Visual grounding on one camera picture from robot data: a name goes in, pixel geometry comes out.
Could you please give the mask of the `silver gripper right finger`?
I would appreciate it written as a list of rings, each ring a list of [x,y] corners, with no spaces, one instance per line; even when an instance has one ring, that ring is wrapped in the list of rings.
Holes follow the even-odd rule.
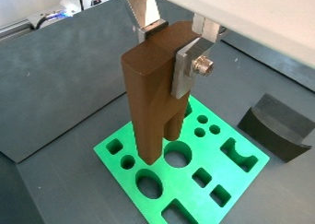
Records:
[[[193,16],[192,31],[199,37],[176,52],[171,95],[180,99],[195,85],[196,75],[207,76],[213,69],[208,54],[228,34],[228,29],[199,14]]]

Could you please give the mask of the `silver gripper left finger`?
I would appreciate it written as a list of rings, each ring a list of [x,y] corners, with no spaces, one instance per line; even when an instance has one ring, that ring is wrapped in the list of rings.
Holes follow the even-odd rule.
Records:
[[[137,40],[143,42],[168,26],[161,19],[156,0],[127,0]]]

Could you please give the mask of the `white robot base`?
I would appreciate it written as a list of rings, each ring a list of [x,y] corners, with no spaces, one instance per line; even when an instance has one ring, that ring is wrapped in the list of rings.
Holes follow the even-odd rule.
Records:
[[[41,10],[27,19],[32,24],[32,28],[40,29],[107,1],[109,0],[61,0],[57,6]]]

